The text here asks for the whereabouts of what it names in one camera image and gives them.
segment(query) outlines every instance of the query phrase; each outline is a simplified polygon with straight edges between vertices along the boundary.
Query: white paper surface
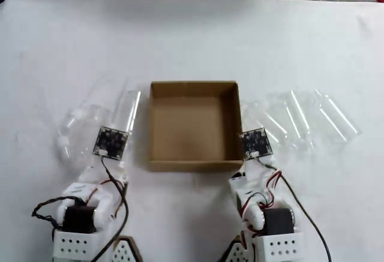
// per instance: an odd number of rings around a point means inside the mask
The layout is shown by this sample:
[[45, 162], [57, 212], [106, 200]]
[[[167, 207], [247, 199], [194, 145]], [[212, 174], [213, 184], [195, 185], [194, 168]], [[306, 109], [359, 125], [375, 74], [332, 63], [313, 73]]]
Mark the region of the white paper surface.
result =
[[[333, 153], [278, 165], [325, 236], [334, 261], [382, 261], [384, 5], [275, 0], [7, 0], [0, 5], [0, 253], [50, 261], [49, 223], [33, 208], [78, 173], [55, 131], [92, 89], [128, 79], [236, 80], [241, 99], [321, 89], [363, 134]], [[144, 261], [217, 261], [240, 218], [228, 173], [149, 173], [145, 100], [128, 161], [130, 218]], [[43, 212], [54, 214], [56, 206]], [[326, 261], [302, 219], [307, 261]]]

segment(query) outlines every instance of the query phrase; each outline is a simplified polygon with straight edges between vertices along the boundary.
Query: small chip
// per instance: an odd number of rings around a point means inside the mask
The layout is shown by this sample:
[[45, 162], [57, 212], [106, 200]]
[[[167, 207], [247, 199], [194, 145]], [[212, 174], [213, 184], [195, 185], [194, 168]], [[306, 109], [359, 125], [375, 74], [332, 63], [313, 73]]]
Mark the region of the small chip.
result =
[[121, 160], [127, 139], [127, 132], [108, 127], [100, 127], [93, 153], [115, 160]]
[[245, 160], [273, 154], [264, 128], [243, 132], [240, 139], [244, 148]]

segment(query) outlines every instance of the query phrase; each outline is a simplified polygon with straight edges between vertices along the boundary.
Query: cable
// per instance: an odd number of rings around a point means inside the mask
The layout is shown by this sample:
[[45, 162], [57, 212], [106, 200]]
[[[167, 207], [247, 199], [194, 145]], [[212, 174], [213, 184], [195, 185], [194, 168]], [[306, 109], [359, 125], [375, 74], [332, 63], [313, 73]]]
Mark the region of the cable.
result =
[[45, 220], [45, 221], [50, 222], [54, 229], [61, 229], [61, 226], [57, 223], [57, 221], [51, 215], [43, 216], [43, 215], [38, 214], [37, 211], [39, 211], [40, 208], [42, 208], [45, 205], [48, 205], [48, 204], [51, 204], [51, 203], [54, 203], [57, 201], [65, 200], [65, 199], [72, 199], [72, 200], [74, 200], [74, 202], [76, 204], [86, 205], [85, 202], [81, 198], [76, 197], [76, 196], [57, 197], [57, 198], [49, 199], [45, 202], [39, 203], [36, 206], [36, 208], [33, 210], [32, 217], [36, 217], [37, 219], [41, 219], [41, 220]]
[[254, 192], [254, 193], [252, 193], [252, 194], [248, 197], [247, 201], [245, 201], [243, 207], [241, 208], [241, 212], [240, 212], [240, 217], [241, 217], [241, 218], [244, 216], [244, 213], [245, 213], [245, 211], [247, 210], [247, 207], [248, 207], [248, 204], [249, 204], [251, 198], [253, 198], [253, 197], [256, 196], [257, 194], [261, 195], [261, 196], [264, 198], [264, 200], [265, 200], [265, 205], [268, 205], [268, 204], [269, 204], [267, 198], [265, 197], [265, 195], [264, 195], [263, 193], [261, 193], [261, 192]]
[[119, 237], [120, 233], [124, 229], [125, 224], [127, 223], [128, 212], [129, 212], [128, 203], [127, 203], [127, 199], [125, 199], [124, 191], [119, 187], [117, 180], [112, 176], [112, 174], [110, 174], [110, 171], [108, 170], [108, 168], [106, 167], [106, 165], [104, 163], [104, 156], [102, 156], [100, 160], [101, 160], [101, 163], [104, 166], [104, 168], [105, 168], [105, 170], [106, 170], [106, 172], [108, 174], [109, 179], [116, 186], [117, 190], [120, 193], [122, 202], [123, 202], [123, 204], [125, 206], [125, 217], [124, 217], [123, 223], [121, 224], [119, 230], [115, 233], [115, 235], [113, 235], [113, 237], [109, 240], [109, 242], [100, 250], [100, 252], [95, 256], [95, 258], [93, 258], [91, 260], [91, 262], [96, 262], [97, 260], [99, 260], [100, 257], [103, 256], [103, 254], [108, 250], [108, 248], [117, 240], [117, 238]]
[[[257, 161], [265, 166], [266, 168], [269, 168], [269, 169], [273, 169], [275, 171], [277, 171], [278, 169], [272, 165], [269, 165], [269, 164], [265, 164], [263, 162], [260, 161], [260, 159], [256, 158]], [[313, 228], [316, 230], [317, 234], [319, 235], [321, 241], [323, 242], [323, 245], [324, 245], [324, 248], [325, 248], [325, 251], [326, 251], [326, 255], [328, 257], [328, 262], [332, 262], [332, 258], [331, 258], [331, 253], [329, 251], [329, 248], [328, 248], [328, 245], [326, 244], [326, 241], [323, 237], [323, 234], [320, 232], [319, 228], [317, 227], [316, 223], [312, 220], [311, 216], [308, 214], [308, 212], [305, 210], [304, 206], [301, 204], [301, 202], [299, 201], [299, 198], [297, 197], [296, 193], [294, 192], [294, 190], [292, 189], [292, 187], [290, 186], [290, 184], [288, 183], [287, 179], [284, 177], [284, 175], [281, 175], [281, 178], [282, 180], [284, 181], [284, 183], [287, 185], [289, 191], [291, 192], [293, 198], [295, 199], [296, 203], [299, 205], [300, 209], [303, 211], [304, 215], [308, 218], [308, 220], [311, 222]]]

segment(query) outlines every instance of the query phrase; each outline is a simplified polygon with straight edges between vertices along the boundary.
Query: cardboard box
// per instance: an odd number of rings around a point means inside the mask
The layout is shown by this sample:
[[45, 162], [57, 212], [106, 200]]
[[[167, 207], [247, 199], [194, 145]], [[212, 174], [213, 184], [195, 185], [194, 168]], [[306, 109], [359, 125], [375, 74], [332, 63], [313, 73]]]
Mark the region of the cardboard box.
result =
[[236, 171], [242, 132], [236, 82], [152, 82], [152, 171]]

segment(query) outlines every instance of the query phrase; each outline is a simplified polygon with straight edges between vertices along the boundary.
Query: perforated plate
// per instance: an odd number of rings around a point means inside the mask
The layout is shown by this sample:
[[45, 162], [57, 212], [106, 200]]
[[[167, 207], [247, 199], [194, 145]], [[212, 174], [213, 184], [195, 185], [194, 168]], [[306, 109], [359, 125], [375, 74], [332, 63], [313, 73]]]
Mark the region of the perforated plate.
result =
[[247, 258], [245, 255], [245, 249], [241, 243], [233, 244], [228, 257], [226, 258], [226, 262], [247, 262]]
[[99, 238], [99, 233], [83, 234], [56, 230], [53, 256], [71, 260], [92, 260], [97, 253]]
[[112, 262], [138, 262], [133, 255], [133, 251], [128, 241], [119, 241], [113, 252]]

